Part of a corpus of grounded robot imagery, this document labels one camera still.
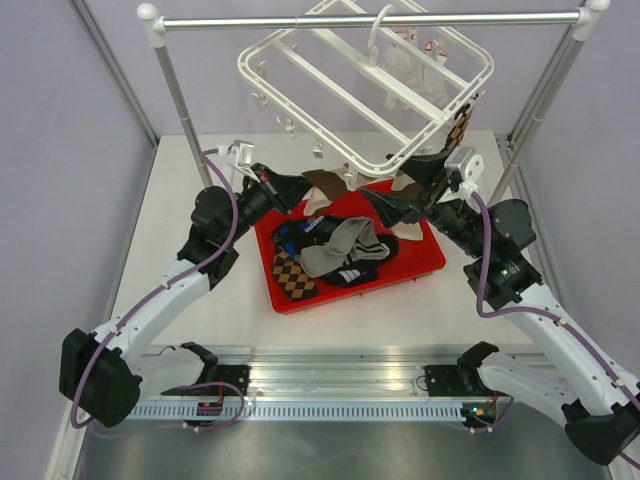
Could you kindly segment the grey striped sock front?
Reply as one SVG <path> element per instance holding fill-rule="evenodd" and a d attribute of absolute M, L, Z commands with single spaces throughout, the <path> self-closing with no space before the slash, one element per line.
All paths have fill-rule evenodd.
<path fill-rule="evenodd" d="M 310 277 L 317 278 L 340 268 L 355 251 L 356 241 L 363 237 L 373 240 L 373 221 L 368 217 L 356 217 L 342 221 L 324 245 L 304 248 L 300 264 Z"/>

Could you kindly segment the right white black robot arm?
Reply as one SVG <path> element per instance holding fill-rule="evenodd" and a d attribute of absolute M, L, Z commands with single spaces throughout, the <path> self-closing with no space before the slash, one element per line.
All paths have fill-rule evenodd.
<path fill-rule="evenodd" d="M 400 170 L 417 186 L 413 197 L 360 190 L 382 224 L 426 220 L 473 258 L 464 273 L 477 314 L 512 322 L 560 374 L 542 374 L 480 342 L 458 360 L 459 388 L 469 395 L 488 389 L 528 405 L 598 465 L 621 458 L 636 466 L 626 450 L 639 438 L 639 379 L 595 344 L 524 257 L 536 239 L 527 203 L 487 206 L 478 192 L 484 162 L 471 147 L 418 155 Z"/>

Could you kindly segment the white clip sock hanger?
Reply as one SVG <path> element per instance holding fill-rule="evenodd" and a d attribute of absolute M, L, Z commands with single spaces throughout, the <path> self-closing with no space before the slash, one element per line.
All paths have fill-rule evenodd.
<path fill-rule="evenodd" d="M 444 53 L 448 58 L 443 67 L 466 81 L 471 81 L 483 69 L 483 63 L 462 46 L 453 43 L 433 27 L 413 27 L 417 31 L 418 50 L 425 53 L 424 46 L 430 40 L 444 40 Z M 403 102 L 396 100 L 394 108 L 387 108 L 385 100 L 387 91 L 376 83 L 366 79 L 336 49 L 312 34 L 308 29 L 300 30 L 284 39 L 284 44 L 294 48 L 304 60 L 316 67 L 320 72 L 351 94 L 383 120 L 387 121 L 402 134 L 413 137 L 427 123 L 416 111 Z M 378 36 L 376 45 L 379 49 L 378 64 L 383 66 L 387 46 L 391 42 L 384 36 Z M 314 117 L 321 125 L 327 127 L 340 140 L 352 147 L 365 160 L 373 164 L 383 164 L 400 148 L 398 142 L 382 133 L 376 126 L 340 101 L 336 94 L 319 85 L 315 79 L 282 55 L 277 48 L 264 49 L 250 61 L 251 67 L 286 97 Z M 458 89 L 445 81 L 449 102 L 459 93 Z M 255 89 L 253 94 L 262 111 L 273 110 L 277 122 L 290 137 L 300 130 L 312 135 L 315 139 L 312 153 L 317 158 L 330 157 L 339 160 L 347 168 L 346 161 L 330 146 L 322 144 L 313 134 L 289 114 L 280 110 L 272 101 L 263 102 Z M 453 125 L 453 118 L 436 131 L 436 133 L 412 155 L 427 153 L 435 141 L 444 137 Z M 353 186 L 358 187 L 366 176 L 358 177 Z"/>

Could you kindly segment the grey striped sock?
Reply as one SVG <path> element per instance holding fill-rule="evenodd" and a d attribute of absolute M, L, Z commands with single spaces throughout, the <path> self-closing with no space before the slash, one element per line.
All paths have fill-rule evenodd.
<path fill-rule="evenodd" d="M 392 252 L 392 247 L 385 238 L 377 236 L 357 238 L 349 253 L 349 259 L 356 261 L 383 261 Z"/>
<path fill-rule="evenodd" d="M 373 240 L 373 221 L 368 217 L 356 217 L 342 221 L 324 245 L 304 248 L 300 264 L 310 277 L 317 278 L 340 268 L 355 251 L 356 241 L 363 237 Z"/>

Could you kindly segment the beige brown striped sock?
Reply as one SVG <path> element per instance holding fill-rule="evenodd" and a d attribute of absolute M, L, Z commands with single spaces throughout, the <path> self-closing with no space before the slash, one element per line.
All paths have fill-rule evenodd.
<path fill-rule="evenodd" d="M 393 179 L 391 186 L 391 195 L 393 197 L 398 197 L 411 203 L 419 196 L 421 191 L 422 187 L 402 172 L 398 173 Z M 401 214 L 401 220 L 391 228 L 391 231 L 401 240 L 420 242 L 423 240 L 423 231 L 419 223 L 407 223 L 405 221 L 411 215 L 411 209 L 405 206 Z"/>
<path fill-rule="evenodd" d="M 303 210 L 305 216 L 315 215 L 349 192 L 343 178 L 347 172 L 348 169 L 341 166 L 333 170 L 317 169 L 303 173 L 303 177 L 312 185 L 310 197 Z"/>

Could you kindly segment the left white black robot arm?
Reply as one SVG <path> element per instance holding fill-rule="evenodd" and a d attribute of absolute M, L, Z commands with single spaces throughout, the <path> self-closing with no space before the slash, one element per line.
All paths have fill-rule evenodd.
<path fill-rule="evenodd" d="M 218 358 L 195 342 L 167 354 L 145 357 L 151 342 L 187 307 L 212 291 L 239 257 L 235 242 L 272 211 L 291 212 L 311 188 L 301 175 L 281 175 L 251 165 L 241 192 L 227 180 L 195 198 L 184 246 L 159 284 L 126 313 L 86 333 L 75 329 L 63 341 L 59 391 L 72 403 L 76 429 L 97 421 L 121 423 L 148 397 L 191 389 L 207 395 L 218 384 Z M 85 412 L 88 420 L 79 420 Z"/>

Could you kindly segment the black blue sock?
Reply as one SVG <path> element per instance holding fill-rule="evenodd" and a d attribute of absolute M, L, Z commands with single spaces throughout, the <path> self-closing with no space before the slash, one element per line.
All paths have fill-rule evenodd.
<path fill-rule="evenodd" d="M 378 268 L 394 259 L 399 253 L 399 241 L 394 235 L 378 237 L 382 257 L 375 259 L 346 260 L 338 269 L 320 277 L 328 285 L 351 288 L 374 282 L 378 279 Z"/>
<path fill-rule="evenodd" d="M 298 259 L 303 249 L 327 243 L 342 222 L 331 215 L 286 221 L 272 232 L 271 239 L 277 250 Z"/>

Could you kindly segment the grey striped sock back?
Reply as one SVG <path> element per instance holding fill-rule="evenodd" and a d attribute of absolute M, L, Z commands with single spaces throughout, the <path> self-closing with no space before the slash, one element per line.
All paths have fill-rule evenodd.
<path fill-rule="evenodd" d="M 377 236 L 357 238 L 349 253 L 349 259 L 356 261 L 383 261 L 392 252 L 392 247 L 385 238 Z"/>

